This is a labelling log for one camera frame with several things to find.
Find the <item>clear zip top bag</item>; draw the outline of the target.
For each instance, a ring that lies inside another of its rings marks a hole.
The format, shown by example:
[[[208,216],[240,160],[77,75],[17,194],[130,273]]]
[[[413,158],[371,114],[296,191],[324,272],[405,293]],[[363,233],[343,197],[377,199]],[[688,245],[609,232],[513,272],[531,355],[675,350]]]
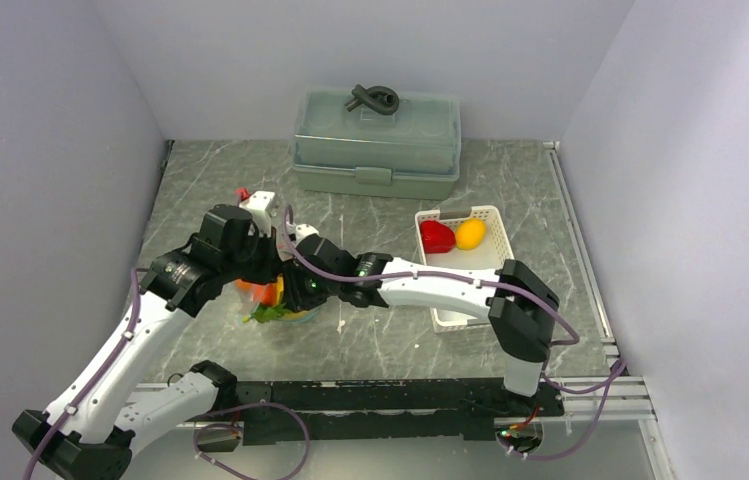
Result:
[[[243,323],[302,323],[314,318],[318,312],[318,309],[299,312],[289,309],[283,301],[284,281],[281,276],[269,284],[235,280],[233,285],[242,302]]]

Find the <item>orange tangerine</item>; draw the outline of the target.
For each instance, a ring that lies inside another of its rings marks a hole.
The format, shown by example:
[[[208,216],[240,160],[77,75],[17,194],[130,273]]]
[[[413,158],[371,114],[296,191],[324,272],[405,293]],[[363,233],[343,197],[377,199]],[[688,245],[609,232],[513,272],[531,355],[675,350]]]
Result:
[[[246,282],[244,280],[235,280],[234,286],[240,293],[252,296],[256,284]]]

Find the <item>red orange carrot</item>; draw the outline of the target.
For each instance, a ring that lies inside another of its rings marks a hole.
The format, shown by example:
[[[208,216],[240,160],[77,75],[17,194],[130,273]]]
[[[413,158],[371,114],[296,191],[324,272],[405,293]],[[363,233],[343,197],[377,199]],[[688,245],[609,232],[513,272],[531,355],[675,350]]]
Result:
[[[283,286],[279,281],[270,284],[256,284],[253,295],[246,298],[255,304],[244,322],[268,323],[281,320],[292,313],[282,302]]]

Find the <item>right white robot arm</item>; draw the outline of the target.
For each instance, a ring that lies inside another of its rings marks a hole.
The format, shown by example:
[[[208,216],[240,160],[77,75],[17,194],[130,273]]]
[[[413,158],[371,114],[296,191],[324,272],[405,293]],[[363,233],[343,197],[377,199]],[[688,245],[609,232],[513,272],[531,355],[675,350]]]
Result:
[[[498,268],[452,269],[369,252],[353,256],[317,235],[285,237],[309,295],[336,297],[357,308],[429,307],[492,327],[506,355],[501,401],[524,415],[540,399],[538,384],[562,318],[558,296],[523,262]]]

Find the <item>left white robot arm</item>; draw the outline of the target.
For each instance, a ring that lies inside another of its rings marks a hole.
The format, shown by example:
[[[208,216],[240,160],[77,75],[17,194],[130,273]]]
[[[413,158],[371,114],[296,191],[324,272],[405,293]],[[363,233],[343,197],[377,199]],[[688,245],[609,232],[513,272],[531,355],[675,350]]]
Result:
[[[150,443],[192,417],[229,417],[234,374],[205,360],[171,386],[134,405],[128,397],[152,361],[236,280],[267,284],[279,273],[276,202],[258,192],[219,204],[186,243],[131,274],[130,311],[82,373],[45,409],[12,425],[29,451],[22,474],[42,465],[62,479],[118,479]]]

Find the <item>white perforated plastic basket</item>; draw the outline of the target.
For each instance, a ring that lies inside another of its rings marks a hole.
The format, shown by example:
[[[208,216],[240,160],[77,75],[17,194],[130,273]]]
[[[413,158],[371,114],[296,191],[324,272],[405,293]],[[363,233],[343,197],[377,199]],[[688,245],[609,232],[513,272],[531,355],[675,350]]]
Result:
[[[438,221],[456,231],[462,223],[471,218],[482,220],[486,226],[486,234],[476,248],[467,251],[454,248],[447,253],[433,254],[424,251],[421,233],[421,224],[424,221]],[[415,214],[414,221],[419,262],[423,265],[473,271],[499,269],[507,259],[515,258],[502,215],[495,206],[423,210]]]

